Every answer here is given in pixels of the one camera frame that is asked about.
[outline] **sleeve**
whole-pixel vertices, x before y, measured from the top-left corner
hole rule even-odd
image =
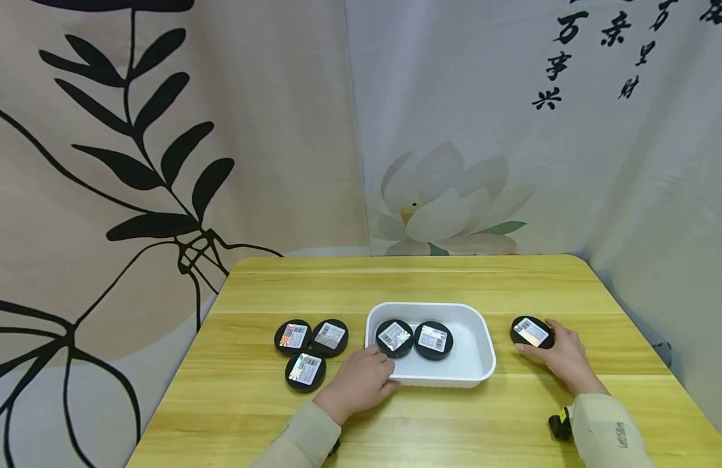
[[[653,468],[641,433],[609,395],[578,395],[569,410],[574,443],[587,468]]]
[[[251,468],[319,468],[340,433],[340,426],[327,413],[307,401]]]

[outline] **black chinese character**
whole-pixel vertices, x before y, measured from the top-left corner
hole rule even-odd
[[[637,67],[641,64],[647,63],[647,55],[649,55],[649,53],[652,51],[652,49],[654,49],[654,47],[656,45],[657,45],[657,43],[655,41],[652,41],[651,43],[649,43],[647,45],[641,46],[641,58],[639,59],[638,63],[636,64]]]
[[[615,41],[617,40],[619,43],[623,43],[623,36],[621,36],[621,31],[623,29],[627,29],[631,27],[631,23],[628,23],[626,21],[628,15],[626,15],[625,11],[621,11],[620,14],[618,14],[616,19],[613,19],[612,23],[613,25],[610,28],[603,29],[602,33],[608,36],[607,39],[603,39],[600,41],[600,44],[602,45],[608,45],[608,47],[615,44]]]
[[[552,65],[551,68],[546,68],[546,71],[550,74],[548,75],[548,79],[551,81],[555,81],[558,77],[558,74],[561,73],[563,70],[566,70],[566,61],[571,59],[572,55],[563,53],[563,50],[561,51],[561,55],[557,55],[556,57],[549,58],[548,61]]]
[[[670,8],[671,4],[677,2],[678,0],[666,0],[663,1],[661,4],[657,5],[657,8],[660,9],[660,15],[657,15],[657,20],[654,22],[653,25],[651,25],[650,29],[654,29],[654,31],[657,33],[657,30],[662,28],[662,25],[665,24],[665,21],[667,21],[667,17],[670,16],[670,13],[667,13],[667,9]]]
[[[722,0],[709,0],[711,6],[705,14],[701,15],[699,21],[712,21],[712,23],[719,25],[722,23]]]
[[[626,82],[626,84],[623,85],[623,89],[621,90],[621,95],[618,96],[618,99],[631,98],[631,93],[634,92],[634,88],[636,88],[636,85],[638,85],[638,84],[639,84],[639,75],[636,75],[636,80],[633,82],[631,81],[631,79],[629,79]]]
[[[558,93],[561,92],[558,88],[553,88],[553,91],[550,92],[550,90],[547,90],[547,92],[538,92],[537,95],[540,97],[537,101],[533,102],[532,104],[535,105],[535,109],[540,110],[543,108],[543,104],[548,104],[548,107],[551,110],[556,109],[556,104],[553,104],[551,101],[559,102],[561,101],[561,96],[558,95]]]
[[[561,30],[561,34],[559,34],[556,39],[553,39],[553,42],[559,40],[564,45],[571,42],[574,36],[579,33],[579,26],[575,25],[574,21],[578,20],[579,18],[586,18],[588,16],[590,16],[590,14],[588,14],[586,11],[578,11],[573,15],[558,18],[558,23],[562,26],[565,26],[565,28]]]

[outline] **right hand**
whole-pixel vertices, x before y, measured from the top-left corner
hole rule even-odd
[[[584,346],[576,331],[568,330],[555,320],[546,323],[556,334],[556,344],[548,350],[528,344],[518,344],[517,350],[525,356],[545,364],[550,371],[568,386],[576,396],[582,393],[610,395],[605,385],[597,378],[587,361]]]
[[[394,361],[378,346],[357,350],[316,396],[315,404],[341,426],[352,414],[375,407],[400,388],[400,382],[389,380],[393,371]]]

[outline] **curtain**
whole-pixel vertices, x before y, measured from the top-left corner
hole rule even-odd
[[[722,1],[345,3],[371,254],[583,257],[722,433]]]
[[[368,255],[337,1],[0,1],[0,466],[120,467],[231,267]]]
[[[244,257],[565,252],[722,433],[722,0],[0,1],[1,467],[123,466]]]

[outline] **label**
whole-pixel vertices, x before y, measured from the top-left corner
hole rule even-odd
[[[379,334],[379,338],[384,341],[384,344],[387,345],[389,350],[395,351],[397,348],[400,348],[405,341],[408,341],[410,334],[405,331],[402,325],[392,322],[386,330]]]
[[[345,336],[345,329],[340,328],[332,324],[325,323],[322,325],[318,335],[316,336],[316,342],[320,345],[325,345],[327,348],[337,349],[337,345],[340,344],[340,340]]]
[[[448,336],[449,334],[445,331],[435,329],[428,325],[423,325],[423,330],[420,331],[418,344],[432,350],[437,350],[439,353],[443,353],[444,347],[446,346],[446,337]]]
[[[298,360],[296,360],[296,364],[293,365],[293,369],[290,370],[288,379],[300,382],[301,384],[311,385],[318,371],[318,366],[320,366],[321,363],[321,359],[301,353],[301,355],[298,356]]]
[[[308,327],[306,325],[287,324],[285,331],[283,331],[283,336],[280,339],[280,345],[283,348],[301,348],[307,330]]]
[[[539,346],[540,343],[550,336],[547,331],[540,328],[527,317],[522,319],[517,325],[514,325],[514,331],[533,346]]]

